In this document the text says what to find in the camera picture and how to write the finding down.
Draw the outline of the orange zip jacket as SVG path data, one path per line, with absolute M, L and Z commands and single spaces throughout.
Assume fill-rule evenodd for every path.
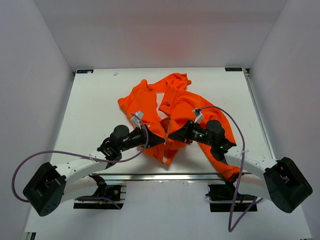
M 194 109 L 201 109 L 204 115 L 200 126 L 204 128 L 210 120 L 217 120 L 225 130 L 226 138 L 235 142 L 232 128 L 226 116 L 212 103 L 200 95 L 187 91 L 192 82 L 185 73 L 172 73 L 160 81 L 149 84 L 143 79 L 133 87 L 131 93 L 118 99 L 118 105 L 128 118 L 141 111 L 142 121 L 164 143 L 146 149 L 144 153 L 165 165 L 170 165 L 178 150 L 186 144 L 171 140 L 168 135 L 182 128 L 188 120 L 195 120 Z

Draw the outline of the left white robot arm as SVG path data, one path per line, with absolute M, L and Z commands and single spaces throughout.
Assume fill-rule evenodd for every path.
M 23 189 L 23 195 L 41 217 L 68 200 L 116 204 L 119 195 L 97 173 L 118 163 L 126 150 L 140 146 L 148 149 L 164 142 L 146 125 L 133 131 L 118 125 L 93 154 L 58 165 L 42 164 Z

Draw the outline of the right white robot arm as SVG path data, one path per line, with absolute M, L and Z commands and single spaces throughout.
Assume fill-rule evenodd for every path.
M 313 189 L 294 161 L 266 158 L 244 152 L 226 138 L 225 130 L 217 120 L 210 120 L 202 128 L 188 120 L 179 130 L 169 134 L 170 139 L 189 144 L 192 141 L 210 146 L 209 152 L 224 164 L 242 167 L 249 173 L 228 184 L 226 195 L 236 200 L 251 195 L 273 202 L 285 213 L 292 213 L 312 193 Z

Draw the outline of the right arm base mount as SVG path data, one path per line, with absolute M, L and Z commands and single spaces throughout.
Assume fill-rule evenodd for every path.
M 208 184 L 208 193 L 205 197 L 209 200 L 211 213 L 229 213 L 235 192 L 235 186 L 229 181 L 216 180 Z M 254 200 L 254 196 L 237 193 L 234 212 L 242 213 Z

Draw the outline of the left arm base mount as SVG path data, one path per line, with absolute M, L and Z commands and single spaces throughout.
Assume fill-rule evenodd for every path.
M 80 195 L 74 200 L 73 208 L 82 210 L 121 210 L 126 199 L 127 186 L 120 183 L 107 183 L 101 176 L 88 176 L 93 180 L 94 192 Z

